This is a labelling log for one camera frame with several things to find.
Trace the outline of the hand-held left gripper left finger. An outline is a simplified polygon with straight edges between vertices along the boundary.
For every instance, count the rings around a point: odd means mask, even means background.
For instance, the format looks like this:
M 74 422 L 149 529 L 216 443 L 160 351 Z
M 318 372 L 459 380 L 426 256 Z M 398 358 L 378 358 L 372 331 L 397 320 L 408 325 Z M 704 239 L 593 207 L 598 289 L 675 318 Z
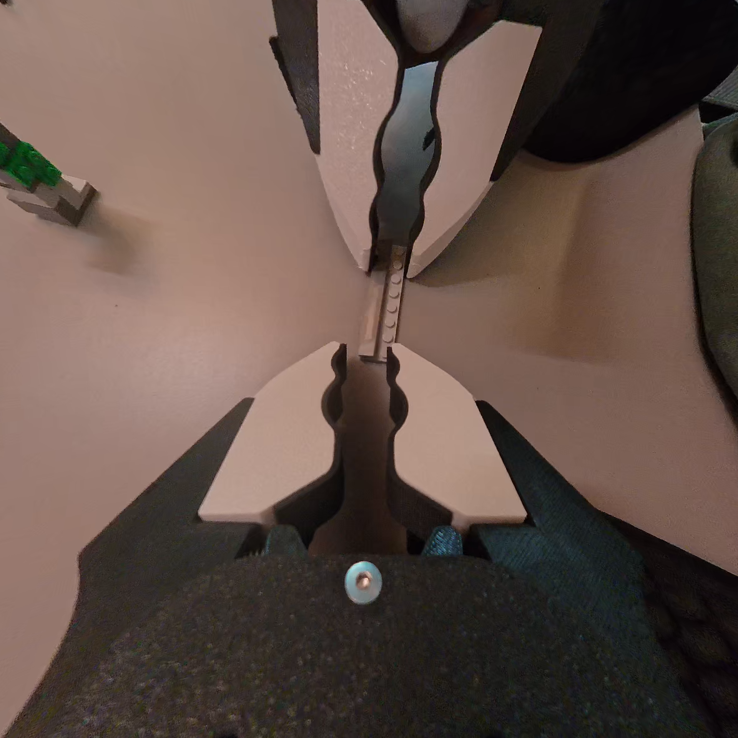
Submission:
M 201 520 L 275 522 L 280 503 L 329 471 L 335 433 L 323 400 L 342 348 L 326 343 L 257 392 L 199 507 Z

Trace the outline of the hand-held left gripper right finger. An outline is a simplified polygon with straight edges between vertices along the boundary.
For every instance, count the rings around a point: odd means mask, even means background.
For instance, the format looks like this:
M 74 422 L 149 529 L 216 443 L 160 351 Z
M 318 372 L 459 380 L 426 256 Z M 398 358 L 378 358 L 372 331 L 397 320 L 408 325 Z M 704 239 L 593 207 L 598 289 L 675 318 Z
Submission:
M 400 344 L 387 356 L 387 383 L 395 519 L 406 528 L 523 523 L 527 511 L 471 392 Z

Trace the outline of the bright green corner plate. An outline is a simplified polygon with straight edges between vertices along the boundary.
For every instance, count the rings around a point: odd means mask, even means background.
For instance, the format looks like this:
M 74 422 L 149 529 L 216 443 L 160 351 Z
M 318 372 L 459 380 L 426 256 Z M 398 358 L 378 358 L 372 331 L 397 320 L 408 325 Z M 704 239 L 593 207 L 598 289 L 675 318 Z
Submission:
M 12 185 L 25 189 L 44 184 L 56 186 L 61 180 L 61 171 L 30 143 L 1 142 L 1 171 L 9 177 Z

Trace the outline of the grey white brick column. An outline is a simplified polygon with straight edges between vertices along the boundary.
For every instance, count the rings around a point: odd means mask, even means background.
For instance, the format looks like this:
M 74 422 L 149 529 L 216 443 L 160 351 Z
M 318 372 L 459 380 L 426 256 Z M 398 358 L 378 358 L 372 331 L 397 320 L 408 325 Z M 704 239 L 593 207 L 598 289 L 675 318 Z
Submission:
M 1 126 L 1 142 L 22 141 L 4 125 Z M 1 188 L 7 199 L 24 211 L 45 221 L 76 227 L 86 214 L 98 191 L 87 180 L 68 176 L 61 172 L 60 182 L 50 187 L 38 184 L 32 189 L 11 184 L 9 177 L 2 174 Z

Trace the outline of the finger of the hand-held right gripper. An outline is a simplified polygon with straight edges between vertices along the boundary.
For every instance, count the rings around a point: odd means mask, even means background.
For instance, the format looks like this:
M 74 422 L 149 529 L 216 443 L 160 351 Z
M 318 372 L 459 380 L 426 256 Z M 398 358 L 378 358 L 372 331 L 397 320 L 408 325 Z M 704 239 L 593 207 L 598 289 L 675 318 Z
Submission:
M 495 22 L 444 64 L 435 102 L 440 157 L 424 193 L 409 278 L 445 250 L 491 188 L 541 33 L 533 24 Z
M 379 16 L 359 1 L 317 2 L 317 45 L 317 166 L 342 239 L 367 272 L 376 239 L 377 142 L 394 105 L 399 54 Z

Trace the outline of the long light grey plate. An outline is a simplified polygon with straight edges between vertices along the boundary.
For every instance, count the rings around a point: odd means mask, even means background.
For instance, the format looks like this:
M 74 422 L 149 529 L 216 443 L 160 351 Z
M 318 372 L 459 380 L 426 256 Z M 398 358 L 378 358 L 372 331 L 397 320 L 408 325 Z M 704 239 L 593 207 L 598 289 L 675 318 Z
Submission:
M 382 239 L 374 249 L 359 331 L 357 353 L 363 362 L 386 362 L 387 352 L 396 342 L 409 263 L 405 245 Z

